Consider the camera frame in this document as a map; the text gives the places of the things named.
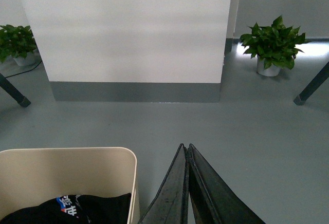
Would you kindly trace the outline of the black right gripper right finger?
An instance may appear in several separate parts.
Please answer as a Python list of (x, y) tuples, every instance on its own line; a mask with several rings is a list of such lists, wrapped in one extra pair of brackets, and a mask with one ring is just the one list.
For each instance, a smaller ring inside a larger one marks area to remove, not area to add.
[(264, 223), (193, 144), (188, 148), (188, 162), (189, 193), (196, 223)]

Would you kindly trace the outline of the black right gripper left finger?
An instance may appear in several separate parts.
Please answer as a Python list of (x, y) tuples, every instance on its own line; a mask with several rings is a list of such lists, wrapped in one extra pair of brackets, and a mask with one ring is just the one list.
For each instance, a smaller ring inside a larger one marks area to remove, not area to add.
[(180, 144), (158, 192), (139, 223), (188, 222), (189, 163), (187, 148)]

